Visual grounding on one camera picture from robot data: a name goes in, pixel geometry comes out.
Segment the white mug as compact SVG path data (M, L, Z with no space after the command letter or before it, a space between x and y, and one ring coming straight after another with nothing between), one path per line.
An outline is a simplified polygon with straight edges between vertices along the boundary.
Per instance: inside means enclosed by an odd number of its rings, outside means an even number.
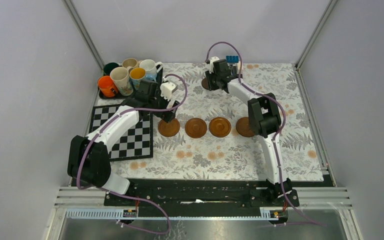
M139 63L139 67L145 70L146 79L156 81L158 73L163 69L163 64L161 61L145 59Z

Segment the black serving tray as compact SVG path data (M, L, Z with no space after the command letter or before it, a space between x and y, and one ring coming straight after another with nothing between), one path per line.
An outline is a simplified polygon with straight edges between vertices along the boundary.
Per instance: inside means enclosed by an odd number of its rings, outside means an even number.
M156 82L161 85L162 82L163 82L163 68L161 68L160 71L157 72L157 75L156 75ZM98 89L98 96L100 99L103 99L103 100L113 100L113 99L126 99L128 98L128 96L124 96L122 95L120 92L118 92L117 94L115 94L114 96L111 96L111 97L107 97L103 94L103 92Z

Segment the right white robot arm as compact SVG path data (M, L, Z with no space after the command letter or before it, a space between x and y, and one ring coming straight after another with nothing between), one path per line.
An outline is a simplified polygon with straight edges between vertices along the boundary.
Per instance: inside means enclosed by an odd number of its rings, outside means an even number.
M283 176L283 160L278 148L284 126L279 112L282 108L272 93L259 93L240 79L241 74L232 74L226 59L212 57L205 62L209 65L205 72L208 89L223 90L247 104L250 129L261 144L268 167L268 187L264 196L271 205L281 205L293 190L291 181Z

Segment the brown wooden coaster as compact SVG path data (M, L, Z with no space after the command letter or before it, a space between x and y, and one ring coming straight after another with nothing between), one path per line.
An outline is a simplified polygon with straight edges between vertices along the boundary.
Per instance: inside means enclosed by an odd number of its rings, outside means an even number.
M165 122L164 120L161 120L158 123L158 131L164 137L173 137L179 132L179 130L180 122L176 118L174 118L170 122Z
M186 134L193 138L199 139L207 133L207 123L201 118L191 118L185 124Z
M254 131L251 129L249 118L241 117L235 125L236 131L243 137L251 138L255 135Z
M218 138L224 138L229 135L231 129L230 121L224 117L215 117L209 123L210 133Z

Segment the blue mug yellow inside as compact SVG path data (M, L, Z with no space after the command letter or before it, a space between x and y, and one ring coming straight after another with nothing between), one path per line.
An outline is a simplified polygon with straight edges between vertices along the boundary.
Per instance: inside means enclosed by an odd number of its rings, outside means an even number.
M156 77L148 74L145 69L141 67L133 68L129 73L131 84L135 90L138 90L140 83L144 80L156 81Z

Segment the dark wooden coaster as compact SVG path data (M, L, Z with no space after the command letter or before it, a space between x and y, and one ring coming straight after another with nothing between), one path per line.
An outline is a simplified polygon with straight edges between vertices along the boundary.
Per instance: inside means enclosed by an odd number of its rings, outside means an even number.
M202 86L204 89L206 89L206 90L209 90L209 89L210 89L207 78L204 78L204 79L201 81L201 86Z

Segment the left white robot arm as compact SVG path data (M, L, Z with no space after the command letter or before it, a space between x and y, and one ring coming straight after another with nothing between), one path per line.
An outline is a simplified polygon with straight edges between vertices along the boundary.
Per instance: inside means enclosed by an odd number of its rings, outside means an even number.
M116 193L116 199L124 206L132 204L135 192L130 181L111 170L110 151L128 130L149 113L165 122L175 118L181 102L168 107L178 86L171 81L161 83L143 80L139 89L126 98L116 112L96 130L86 136L76 135L70 142L67 174L77 180L77 187L96 187Z

